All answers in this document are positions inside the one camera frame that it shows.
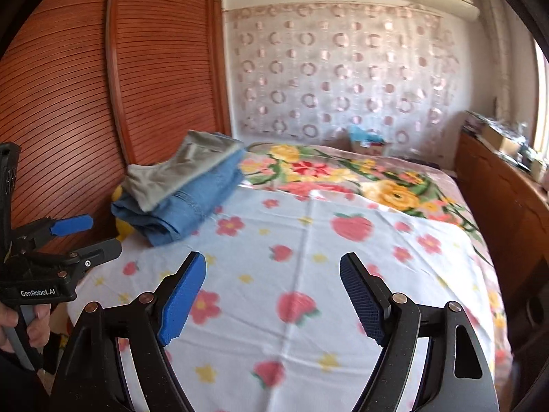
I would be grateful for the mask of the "grey-green pants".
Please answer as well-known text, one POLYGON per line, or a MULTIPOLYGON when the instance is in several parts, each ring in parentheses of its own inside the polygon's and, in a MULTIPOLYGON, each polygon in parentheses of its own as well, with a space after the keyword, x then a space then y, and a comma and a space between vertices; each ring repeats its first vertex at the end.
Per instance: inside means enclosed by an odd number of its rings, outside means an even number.
POLYGON ((150 212, 185 184, 205 175, 244 143, 221 133, 190 130, 170 159, 156 165, 129 165, 122 188, 144 212, 150 212))

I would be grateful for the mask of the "yellow toy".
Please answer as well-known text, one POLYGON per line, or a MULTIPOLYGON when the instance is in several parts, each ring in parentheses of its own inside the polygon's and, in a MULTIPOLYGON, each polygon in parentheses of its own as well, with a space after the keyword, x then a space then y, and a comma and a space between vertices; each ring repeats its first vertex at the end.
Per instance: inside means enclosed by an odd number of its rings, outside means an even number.
MULTIPOLYGON (((115 203, 120 199, 120 197, 123 194, 123 188, 121 185, 118 185, 112 195, 112 203, 115 203)), ((135 230, 134 228, 123 219, 119 219, 118 217, 115 217, 115 228, 117 230, 117 240, 120 242, 124 242, 130 235, 132 235, 135 230)))

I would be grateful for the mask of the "folded blue jeans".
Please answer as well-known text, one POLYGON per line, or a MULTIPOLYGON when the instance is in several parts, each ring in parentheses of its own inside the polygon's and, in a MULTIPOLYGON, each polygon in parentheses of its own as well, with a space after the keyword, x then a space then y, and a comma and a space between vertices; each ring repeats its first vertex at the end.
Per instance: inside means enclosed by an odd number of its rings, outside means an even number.
POLYGON ((205 175, 185 184, 150 212, 142 211, 128 193, 112 203, 111 211, 154 247, 183 240, 196 232, 244 180, 240 170, 244 154, 245 151, 235 153, 205 175))

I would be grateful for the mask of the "wooden louvered wardrobe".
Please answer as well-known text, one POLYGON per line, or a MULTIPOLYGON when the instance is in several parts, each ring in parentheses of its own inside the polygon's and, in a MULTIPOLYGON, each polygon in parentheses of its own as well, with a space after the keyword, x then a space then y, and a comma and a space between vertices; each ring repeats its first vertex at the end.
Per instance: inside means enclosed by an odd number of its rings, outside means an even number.
POLYGON ((131 164, 229 133, 221 0, 1 0, 1 139, 21 147, 11 220, 89 214, 59 252, 115 235, 131 164))

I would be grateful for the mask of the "wooden side cabinet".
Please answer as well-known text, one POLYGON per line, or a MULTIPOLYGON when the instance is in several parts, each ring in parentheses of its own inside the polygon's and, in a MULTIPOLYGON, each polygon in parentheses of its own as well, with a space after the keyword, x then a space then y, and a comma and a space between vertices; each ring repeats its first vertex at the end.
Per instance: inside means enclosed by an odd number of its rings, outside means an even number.
POLYGON ((494 264, 513 350, 548 323, 548 204, 537 186, 479 139, 460 134, 457 182, 494 264))

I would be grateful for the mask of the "white floral bed sheet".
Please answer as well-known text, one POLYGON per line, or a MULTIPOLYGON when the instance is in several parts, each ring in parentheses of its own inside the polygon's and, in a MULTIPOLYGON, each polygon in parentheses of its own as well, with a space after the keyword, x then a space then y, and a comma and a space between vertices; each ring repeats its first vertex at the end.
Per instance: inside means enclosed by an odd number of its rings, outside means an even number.
POLYGON ((348 411, 379 355, 340 277, 349 252, 393 292, 459 302, 495 360, 489 290, 469 236, 354 195, 299 197, 241 188, 183 241, 152 248, 139 234, 94 269, 68 307, 126 304, 197 251, 208 266, 167 356, 197 411, 348 411))

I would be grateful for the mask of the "pink floral blanket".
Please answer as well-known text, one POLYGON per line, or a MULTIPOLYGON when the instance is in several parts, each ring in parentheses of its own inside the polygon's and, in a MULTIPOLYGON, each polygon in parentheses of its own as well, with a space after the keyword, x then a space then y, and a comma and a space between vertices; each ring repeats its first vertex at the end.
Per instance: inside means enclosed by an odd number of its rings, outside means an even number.
POLYGON ((471 239, 488 289, 494 324, 495 387, 502 394, 513 362, 506 314, 488 246, 457 184, 445 172, 393 157, 366 156, 320 145, 255 143, 242 172, 255 188, 307 196, 312 190, 360 195, 370 207, 453 224, 471 239))

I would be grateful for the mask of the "cardboard box on cabinet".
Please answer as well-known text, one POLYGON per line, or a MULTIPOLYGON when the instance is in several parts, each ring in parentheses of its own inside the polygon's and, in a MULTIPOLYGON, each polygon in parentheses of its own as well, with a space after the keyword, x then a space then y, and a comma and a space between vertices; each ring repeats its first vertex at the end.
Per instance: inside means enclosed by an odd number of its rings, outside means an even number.
POLYGON ((482 127, 480 138, 495 152, 500 152, 508 156, 515 156, 520 149, 520 144, 515 139, 509 139, 489 125, 482 127))

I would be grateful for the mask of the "cardboard box with blue bag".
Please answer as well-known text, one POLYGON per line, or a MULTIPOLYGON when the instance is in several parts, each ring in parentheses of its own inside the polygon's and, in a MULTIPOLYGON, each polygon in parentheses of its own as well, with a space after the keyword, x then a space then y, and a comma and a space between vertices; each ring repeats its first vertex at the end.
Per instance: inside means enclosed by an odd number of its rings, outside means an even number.
POLYGON ((366 156, 385 156, 389 154, 392 143, 386 141, 378 131, 366 130, 357 125, 351 125, 348 133, 353 152, 366 156))

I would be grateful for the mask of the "sheer circle-pattern curtain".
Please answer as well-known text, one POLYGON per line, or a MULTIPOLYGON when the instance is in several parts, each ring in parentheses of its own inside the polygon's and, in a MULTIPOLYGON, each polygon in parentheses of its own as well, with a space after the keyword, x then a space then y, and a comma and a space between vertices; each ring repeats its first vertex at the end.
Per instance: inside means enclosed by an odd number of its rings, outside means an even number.
POLYGON ((256 5, 227 11, 225 36, 239 133, 441 151, 460 72, 442 16, 414 5, 256 5))

